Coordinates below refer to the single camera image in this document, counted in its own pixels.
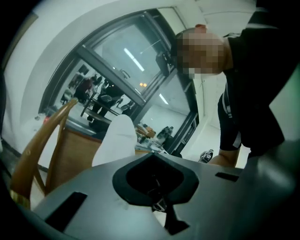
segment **ear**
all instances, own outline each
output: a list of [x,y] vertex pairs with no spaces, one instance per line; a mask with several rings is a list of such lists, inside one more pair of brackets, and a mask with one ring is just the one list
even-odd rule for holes
[[203,24],[197,24],[195,26],[195,30],[199,33],[206,33],[206,25],[203,25]]

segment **white stripe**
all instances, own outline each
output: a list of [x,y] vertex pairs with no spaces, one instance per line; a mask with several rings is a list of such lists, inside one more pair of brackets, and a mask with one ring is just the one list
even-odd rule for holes
[[227,106],[227,111],[228,111],[228,114],[231,115],[231,108],[230,108],[230,106]]
[[228,111],[227,111],[227,109],[226,109],[225,101],[224,101],[224,93],[222,94],[222,103],[223,103],[224,111],[225,111],[225,113],[228,115]]
[[238,148],[241,144],[240,132],[236,135],[235,141],[233,143],[233,147]]
[[248,23],[246,28],[253,28],[253,29],[279,29],[277,27],[266,25],[266,24],[258,24],[258,23]]
[[268,9],[264,8],[264,7],[257,7],[255,9],[256,12],[264,12],[264,13],[268,13]]

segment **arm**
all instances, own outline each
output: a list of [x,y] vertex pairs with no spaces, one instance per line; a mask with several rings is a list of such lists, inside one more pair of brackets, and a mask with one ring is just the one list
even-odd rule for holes
[[235,167],[240,153],[240,148],[233,151],[219,151],[219,155],[213,157],[209,164],[220,165],[224,167]]

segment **glass window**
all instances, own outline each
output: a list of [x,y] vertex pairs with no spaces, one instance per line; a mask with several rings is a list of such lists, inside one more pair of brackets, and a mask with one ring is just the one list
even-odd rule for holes
[[156,56],[165,51],[142,16],[100,40],[93,49],[141,94],[158,75]]
[[156,132],[156,138],[159,133],[169,127],[172,130],[171,136],[174,137],[184,120],[188,116],[190,108],[187,97],[182,89],[179,78],[175,76],[170,83],[160,92],[155,103],[147,111],[141,120]]
[[66,78],[54,108],[60,109],[72,98],[77,98],[78,103],[71,109],[69,118],[94,132],[106,131],[110,121],[119,114],[130,115],[135,106],[112,81],[83,60]]

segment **chair backrest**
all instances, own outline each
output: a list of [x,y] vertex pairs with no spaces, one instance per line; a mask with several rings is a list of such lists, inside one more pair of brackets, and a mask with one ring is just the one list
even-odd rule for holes
[[45,194],[50,193],[85,169],[92,167],[93,158],[101,142],[101,140],[66,127],[51,158]]
[[26,146],[21,155],[21,159],[15,168],[10,183],[10,194],[13,200],[30,208],[30,191],[34,176],[41,185],[42,179],[38,171],[38,161],[42,151],[50,138],[54,129],[60,123],[58,141],[61,136],[68,118],[71,108],[77,103],[72,99],[70,102],[62,106],[49,120],[38,130],[32,140]]

